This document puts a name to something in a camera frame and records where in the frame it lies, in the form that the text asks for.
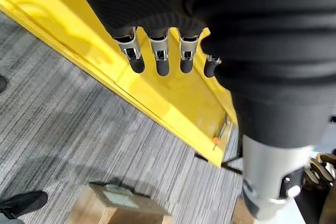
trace gray carpet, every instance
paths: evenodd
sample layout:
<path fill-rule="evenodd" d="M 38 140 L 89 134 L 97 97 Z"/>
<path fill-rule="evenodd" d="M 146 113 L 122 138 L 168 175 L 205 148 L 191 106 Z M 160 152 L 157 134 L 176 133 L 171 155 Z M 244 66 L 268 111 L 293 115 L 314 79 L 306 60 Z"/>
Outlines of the gray carpet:
<path fill-rule="evenodd" d="M 174 223 L 230 223 L 240 176 L 193 150 L 0 13 L 0 198 L 43 189 L 27 224 L 63 223 L 87 182 L 133 187 Z M 236 139 L 227 157 L 233 156 Z"/>

